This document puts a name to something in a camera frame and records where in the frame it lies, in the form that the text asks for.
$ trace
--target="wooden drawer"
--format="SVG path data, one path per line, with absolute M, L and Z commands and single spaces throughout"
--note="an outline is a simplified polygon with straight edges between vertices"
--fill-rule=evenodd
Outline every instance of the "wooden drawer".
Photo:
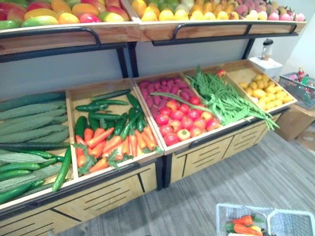
M 78 222 L 46 210 L 30 215 L 29 212 L 21 216 L 11 217 L 0 223 L 0 236 L 46 236 L 48 230 L 59 233 L 74 227 Z

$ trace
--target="metal frame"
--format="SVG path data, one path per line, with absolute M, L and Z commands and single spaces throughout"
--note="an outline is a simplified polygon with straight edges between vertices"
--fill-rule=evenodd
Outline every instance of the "metal frame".
M 122 77 L 123 78 L 128 77 L 128 70 L 127 70 L 126 59 L 125 59 L 125 54 L 124 54 L 124 48 L 127 47 L 127 43 L 121 42 L 121 43 L 102 44 L 97 33 L 93 29 L 90 29 L 87 27 L 71 26 L 71 27 L 66 27 L 66 28 L 57 27 L 57 28 L 48 28 L 48 29 L 31 29 L 31 30 L 26 30 L 26 31 L 11 31 L 11 32 L 1 33 L 0 39 L 9 39 L 9 38 L 15 38 L 15 37 L 25 37 L 25 36 L 34 36 L 34 35 L 43 35 L 43 34 L 69 33 L 69 32 L 87 32 L 94 37 L 95 44 L 0 55 L 0 63 L 39 58 L 39 57 L 62 55 L 62 54 L 70 54 L 70 53 L 81 53 L 81 52 L 116 49 L 121 72 L 122 72 Z

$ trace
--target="potato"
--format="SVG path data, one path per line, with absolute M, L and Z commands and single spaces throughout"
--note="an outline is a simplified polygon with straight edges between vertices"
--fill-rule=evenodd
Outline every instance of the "potato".
M 246 89 L 244 89 L 244 90 L 245 90 L 245 92 L 246 92 L 249 96 L 252 95 L 252 89 L 251 89 L 251 88 L 246 88 Z
M 250 82 L 248 87 L 254 90 L 254 89 L 257 89 L 257 84 L 255 82 Z
M 240 82 L 238 85 L 239 85 L 242 89 L 246 89 L 246 88 L 247 88 L 247 84 L 244 83 L 244 82 Z
M 255 89 L 255 90 L 252 91 L 252 96 L 253 97 L 261 98 L 261 97 L 264 97 L 266 95 L 267 94 L 265 93 L 265 91 L 261 90 L 261 89 Z
M 257 82 L 257 88 L 258 88 L 258 89 L 263 89 L 264 86 L 265 86 L 265 85 L 264 85 L 264 82 L 263 82 L 263 81 L 258 81 L 258 82 Z
M 253 78 L 253 81 L 259 81 L 262 79 L 261 75 L 256 75 L 255 78 Z

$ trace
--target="tomato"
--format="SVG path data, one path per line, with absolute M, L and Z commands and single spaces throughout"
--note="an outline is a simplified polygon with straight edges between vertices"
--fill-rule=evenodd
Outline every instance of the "tomato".
M 193 125 L 203 130 L 206 128 L 207 122 L 203 118 L 198 118 L 194 121 Z
M 180 129 L 182 129 L 182 123 L 179 120 L 171 120 L 169 125 L 173 127 L 174 133 L 177 133 Z
M 184 117 L 182 119 L 182 127 L 183 129 L 190 129 L 193 125 L 193 121 L 192 119 L 188 118 L 188 117 Z
M 170 125 L 163 125 L 159 128 L 159 131 L 161 132 L 162 137 L 169 133 L 173 133 L 173 128 Z
M 191 135 L 192 137 L 196 137 L 196 136 L 202 134 L 202 130 L 201 130 L 199 127 L 196 127 L 196 126 L 193 126 L 193 127 L 189 130 L 189 132 L 190 132 L 190 135 Z
M 180 141 L 184 141 L 190 138 L 190 132 L 187 129 L 181 129 L 177 132 L 177 137 Z
M 175 100 L 169 100 L 166 106 L 172 109 L 172 111 L 176 111 L 178 109 L 178 104 Z
M 212 119 L 213 115 L 210 112 L 203 112 L 200 117 L 203 118 L 206 122 L 208 122 L 209 120 Z
M 193 105 L 199 105 L 201 103 L 201 100 L 197 96 L 192 96 L 190 97 L 189 102 Z
M 214 117 L 208 121 L 207 125 L 206 125 L 206 130 L 210 131 L 213 129 L 217 129 L 221 127 L 220 123 L 217 121 L 217 119 L 215 119 Z
M 158 125 L 165 125 L 169 121 L 169 117 L 167 115 L 158 115 L 156 117 L 156 122 Z
M 185 115 L 187 115 L 187 113 L 189 112 L 189 106 L 187 104 L 182 104 L 179 106 L 178 108 L 179 111 L 181 111 L 182 113 L 184 113 Z
M 188 112 L 187 117 L 189 117 L 190 119 L 195 121 L 200 117 L 200 115 L 199 115 L 199 112 L 197 109 L 193 109 L 193 110 Z
M 172 114 L 172 110 L 169 107 L 163 107 L 160 111 L 159 111 L 160 115 L 167 115 L 167 116 L 171 116 Z
M 174 144 L 179 142 L 177 135 L 174 133 L 167 134 L 164 137 L 164 141 L 165 141 L 166 145 L 168 145 L 168 146 L 174 145 Z
M 171 117 L 175 120 L 182 120 L 184 117 L 184 113 L 181 111 L 173 111 Z

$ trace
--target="wooden crate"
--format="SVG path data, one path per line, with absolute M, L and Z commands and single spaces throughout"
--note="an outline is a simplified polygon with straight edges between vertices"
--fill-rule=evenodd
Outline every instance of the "wooden crate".
M 234 88 L 246 99 L 252 101 L 257 105 L 255 99 L 249 96 L 240 86 L 240 82 L 250 83 L 252 79 L 258 74 L 264 74 L 257 66 L 251 63 L 249 60 L 239 60 L 234 62 L 228 62 L 225 64 L 221 64 L 220 67 L 227 72 L 226 79 L 230 84 L 234 86 Z M 277 86 L 280 86 L 276 81 L 269 78 L 270 81 L 274 82 Z M 289 93 L 289 96 L 292 98 L 292 101 L 282 104 L 281 106 L 274 107 L 272 109 L 267 110 L 267 113 L 274 112 L 284 107 L 290 106 L 293 103 L 297 102 L 297 100 Z

